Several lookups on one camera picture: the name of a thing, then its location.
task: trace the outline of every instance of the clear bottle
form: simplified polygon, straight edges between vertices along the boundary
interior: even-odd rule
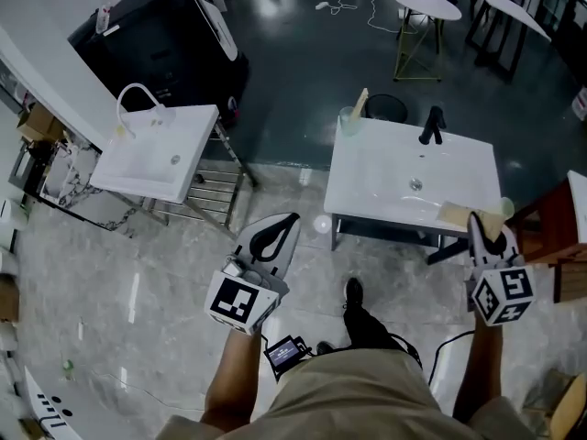
[[[95,19],[96,34],[102,34],[108,29],[108,24],[110,23],[110,8],[112,8],[110,0],[103,0],[100,8],[98,8],[98,15]]]

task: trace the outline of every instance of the khaki shirt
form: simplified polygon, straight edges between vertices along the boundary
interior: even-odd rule
[[[173,416],[158,440],[534,438],[506,398],[485,404],[468,424],[443,414],[420,367],[398,350],[335,352],[287,375],[271,408],[249,425],[225,434]]]

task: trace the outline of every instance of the floor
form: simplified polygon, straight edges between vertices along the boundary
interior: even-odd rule
[[[417,348],[428,377],[437,346],[472,328],[462,284],[468,260],[457,256],[428,267],[430,249],[353,236],[343,236],[331,252],[329,234],[313,225],[324,213],[327,172],[261,165],[253,171],[261,187],[239,196],[234,231],[273,213],[296,211],[303,219],[285,277],[290,293],[263,333],[272,343],[293,335],[311,347],[320,340],[345,346],[342,288],[355,275],[365,286],[365,307]],[[227,336],[225,326],[204,314],[204,301],[232,247],[200,222],[177,219],[163,227],[145,219],[142,226],[129,239],[32,205],[29,226],[17,235],[18,354],[27,365],[59,367],[70,359],[76,383],[153,436],[172,414],[198,419],[202,413]],[[504,329],[504,394],[518,408],[548,368],[587,369],[585,301],[554,305],[552,272],[537,268],[536,275],[538,302]],[[466,337],[443,349],[432,391],[446,413],[469,344]],[[118,380],[122,368],[128,386]],[[255,415],[267,410],[274,394],[263,359]]]
[[[503,193],[518,206],[552,188],[570,169],[587,173],[587,133],[570,110],[579,86],[538,34],[528,31],[508,84],[474,65],[476,52],[464,43],[469,0],[460,0],[462,20],[445,27],[443,82],[393,82],[397,42],[394,34],[367,26],[370,0],[343,0],[359,8],[336,16],[327,8],[315,10],[323,1],[337,2],[228,2],[225,19],[251,68],[240,119],[230,133],[246,160],[327,170],[338,111],[354,105],[367,87],[402,99],[408,124],[422,126],[430,107],[439,105],[450,133],[492,143]],[[397,30],[394,0],[375,4],[373,24]],[[519,28],[512,30],[515,43]],[[506,47],[506,61],[512,51]]]

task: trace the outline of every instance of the sink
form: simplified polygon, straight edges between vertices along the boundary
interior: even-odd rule
[[[90,183],[100,189],[181,204],[218,117],[215,105],[167,108],[170,123],[152,108],[121,114],[119,126]]]
[[[436,219],[445,201],[488,211],[499,206],[491,144],[443,131],[442,145],[422,145],[422,127],[358,122],[350,137],[338,124],[325,211],[465,232]]]

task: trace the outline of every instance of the white sink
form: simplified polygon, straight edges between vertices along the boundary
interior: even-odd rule
[[[215,105],[169,108],[170,124],[155,108],[122,114],[136,134],[119,126],[106,146],[90,183],[118,193],[180,204],[218,117]]]
[[[326,212],[465,232],[437,220],[445,201],[488,211],[499,206],[491,144],[442,131],[441,145],[434,137],[422,145],[422,127],[359,122],[359,132],[351,137],[338,125]]]

